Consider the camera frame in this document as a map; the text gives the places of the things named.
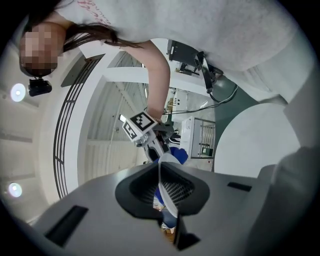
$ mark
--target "person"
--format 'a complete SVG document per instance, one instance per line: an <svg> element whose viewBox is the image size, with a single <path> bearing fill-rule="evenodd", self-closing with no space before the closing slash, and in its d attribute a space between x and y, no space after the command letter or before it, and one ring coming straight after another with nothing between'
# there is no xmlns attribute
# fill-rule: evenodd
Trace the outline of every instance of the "person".
<svg viewBox="0 0 320 256"><path fill-rule="evenodd" d="M90 41L121 47L148 70L147 112L160 120L170 68L151 39L204 51L225 73L247 71L284 49L297 25L272 0L46 0L29 14L20 66L42 77L58 56Z"/></svg>

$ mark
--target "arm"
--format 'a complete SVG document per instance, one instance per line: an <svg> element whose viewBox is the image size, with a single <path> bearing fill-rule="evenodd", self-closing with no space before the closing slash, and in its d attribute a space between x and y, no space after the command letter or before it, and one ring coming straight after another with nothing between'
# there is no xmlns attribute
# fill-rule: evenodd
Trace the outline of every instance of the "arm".
<svg viewBox="0 0 320 256"><path fill-rule="evenodd" d="M150 116L160 119L169 90L170 67L165 56L153 42L142 42L139 45L142 48L122 47L122 49L147 68L149 76L147 112Z"/></svg>

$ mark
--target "black camera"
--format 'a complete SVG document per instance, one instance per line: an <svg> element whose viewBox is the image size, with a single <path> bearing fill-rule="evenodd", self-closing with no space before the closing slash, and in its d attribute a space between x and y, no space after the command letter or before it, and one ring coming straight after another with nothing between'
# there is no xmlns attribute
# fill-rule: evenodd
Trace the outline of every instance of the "black camera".
<svg viewBox="0 0 320 256"><path fill-rule="evenodd" d="M52 86L49 81L43 80L42 78L30 79L28 86L28 93L31 97L38 96L41 94L48 94L52 91Z"/></svg>

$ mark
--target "black rail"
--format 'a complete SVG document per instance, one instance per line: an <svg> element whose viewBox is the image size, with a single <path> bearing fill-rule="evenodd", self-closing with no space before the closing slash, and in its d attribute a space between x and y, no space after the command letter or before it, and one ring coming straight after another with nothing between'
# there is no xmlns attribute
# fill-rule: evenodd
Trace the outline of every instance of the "black rail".
<svg viewBox="0 0 320 256"><path fill-rule="evenodd" d="M83 68L77 75L64 99L56 123L53 142L53 171L55 185L60 199L68 194L65 173L65 146L70 117L88 76L102 57L103 55L98 55L85 60Z"/></svg>

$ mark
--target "white t-shirt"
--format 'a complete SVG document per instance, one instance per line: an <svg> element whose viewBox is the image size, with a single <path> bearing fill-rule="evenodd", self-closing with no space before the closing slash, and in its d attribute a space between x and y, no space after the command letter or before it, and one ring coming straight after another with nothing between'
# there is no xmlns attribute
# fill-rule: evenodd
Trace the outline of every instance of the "white t-shirt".
<svg viewBox="0 0 320 256"><path fill-rule="evenodd" d="M222 70L244 71L270 59L298 27L273 0L63 0L60 6L65 19L112 26L124 40L189 45Z"/></svg>

